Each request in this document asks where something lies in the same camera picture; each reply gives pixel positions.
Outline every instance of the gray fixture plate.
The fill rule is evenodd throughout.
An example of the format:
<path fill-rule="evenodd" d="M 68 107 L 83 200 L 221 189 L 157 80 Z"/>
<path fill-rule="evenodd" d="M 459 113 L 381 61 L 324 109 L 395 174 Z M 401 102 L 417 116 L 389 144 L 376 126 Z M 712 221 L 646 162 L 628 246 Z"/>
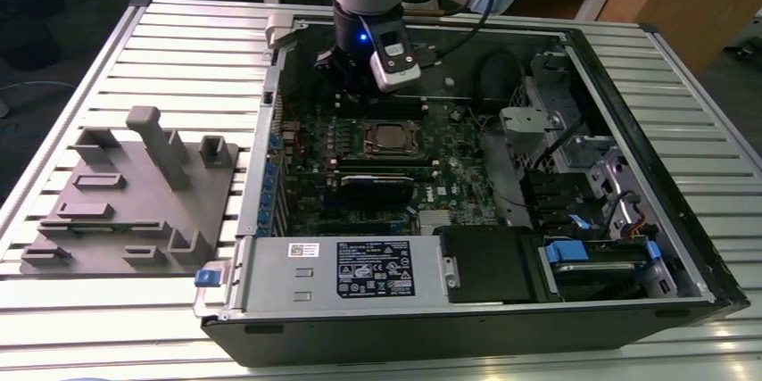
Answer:
<path fill-rule="evenodd" d="M 58 210 L 65 203 L 108 203 L 113 208 L 113 217 L 103 219 L 107 223 L 133 223 L 136 221 L 164 221 L 176 228 L 187 241 L 193 239 L 196 229 L 201 232 L 204 243 L 197 243 L 197 253 L 185 255 L 180 264 L 173 254 L 169 254 L 169 237 L 156 233 L 155 237 L 136 236 L 132 232 L 88 232 L 70 237 L 46 238 L 38 235 L 29 249 L 49 249 L 58 246 L 72 255 L 66 263 L 53 261 L 50 264 L 32 265 L 21 263 L 24 274 L 69 274 L 69 275 L 136 275 L 157 276 L 193 274 L 203 263 L 213 257 L 219 229 L 221 226 L 227 195 L 233 176 L 233 166 L 237 157 L 237 146 L 227 144 L 232 164 L 229 168 L 204 167 L 200 144 L 184 144 L 187 160 L 183 170 L 191 181 L 185 190 L 172 192 L 169 185 L 156 168 L 145 146 L 141 142 L 121 142 L 119 147 L 105 148 L 108 159 L 113 165 L 88 165 L 80 162 L 73 170 L 72 178 L 61 191 L 53 212 L 45 220 L 60 220 Z M 81 176 L 120 173 L 127 185 L 123 189 L 81 190 L 73 182 Z M 141 263 L 127 263 L 123 259 L 125 246 L 156 246 L 163 253 L 159 263 L 148 261 L 145 255 Z"/>

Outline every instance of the motherboard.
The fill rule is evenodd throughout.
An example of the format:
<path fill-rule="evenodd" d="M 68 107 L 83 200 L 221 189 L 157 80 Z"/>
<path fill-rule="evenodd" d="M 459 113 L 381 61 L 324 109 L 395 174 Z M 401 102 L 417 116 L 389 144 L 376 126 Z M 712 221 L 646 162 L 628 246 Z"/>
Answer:
<path fill-rule="evenodd" d="M 479 139 L 499 122 L 447 100 L 379 103 L 368 118 L 347 100 L 285 100 L 288 234 L 431 235 L 495 224 Z"/>

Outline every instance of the floor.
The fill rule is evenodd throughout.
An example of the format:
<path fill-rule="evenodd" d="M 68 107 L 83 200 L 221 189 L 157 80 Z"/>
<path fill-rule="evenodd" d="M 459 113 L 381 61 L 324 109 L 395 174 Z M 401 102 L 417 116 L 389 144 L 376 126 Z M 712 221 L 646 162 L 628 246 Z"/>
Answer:
<path fill-rule="evenodd" d="M 54 80 L 76 85 L 128 1 L 65 0 L 65 11 L 48 19 L 49 30 L 61 47 L 61 60 L 33 72 L 13 70 L 0 60 L 0 87 L 30 80 Z M 325 4 L 325 1 L 287 0 L 299 4 Z M 700 81 L 751 146 L 762 153 L 762 103 L 755 103 L 762 94 L 762 68 L 751 62 L 735 60 L 732 53 L 723 53 Z M 61 87 L 17 87 L 0 93 L 4 104 L 10 108 L 10 114 L 0 119 L 0 203 L 12 190 L 69 95 L 70 90 Z"/>

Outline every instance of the black plastic cover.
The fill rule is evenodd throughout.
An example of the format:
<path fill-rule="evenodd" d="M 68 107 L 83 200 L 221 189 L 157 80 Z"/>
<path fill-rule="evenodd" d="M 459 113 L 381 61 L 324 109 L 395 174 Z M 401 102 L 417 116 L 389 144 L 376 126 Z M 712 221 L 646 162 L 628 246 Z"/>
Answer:
<path fill-rule="evenodd" d="M 542 237 L 530 228 L 492 225 L 439 229 L 441 253 L 455 260 L 459 286 L 452 303 L 548 302 L 538 248 Z"/>

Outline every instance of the power supply label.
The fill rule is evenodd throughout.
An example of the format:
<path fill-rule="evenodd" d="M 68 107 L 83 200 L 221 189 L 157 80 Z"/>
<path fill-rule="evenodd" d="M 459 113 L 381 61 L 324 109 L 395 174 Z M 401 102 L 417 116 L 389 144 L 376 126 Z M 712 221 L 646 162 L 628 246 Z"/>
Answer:
<path fill-rule="evenodd" d="M 341 298 L 415 296 L 409 241 L 336 243 Z"/>

